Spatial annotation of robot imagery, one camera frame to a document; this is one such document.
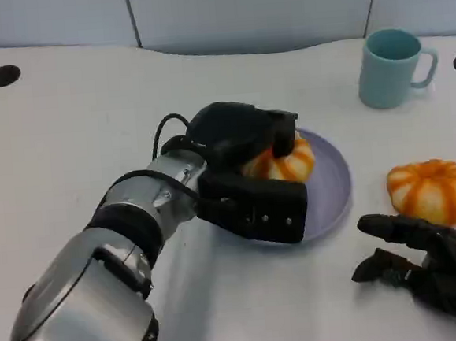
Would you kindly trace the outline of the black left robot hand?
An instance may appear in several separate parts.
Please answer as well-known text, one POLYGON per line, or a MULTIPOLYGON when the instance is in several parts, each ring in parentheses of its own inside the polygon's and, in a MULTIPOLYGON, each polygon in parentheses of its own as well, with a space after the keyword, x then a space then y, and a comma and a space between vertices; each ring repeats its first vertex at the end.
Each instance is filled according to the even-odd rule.
POLYGON ((264 153, 286 157, 295 146, 297 113, 263 110, 241 102, 214 102, 191 120, 186 137, 209 168, 237 169, 264 153))

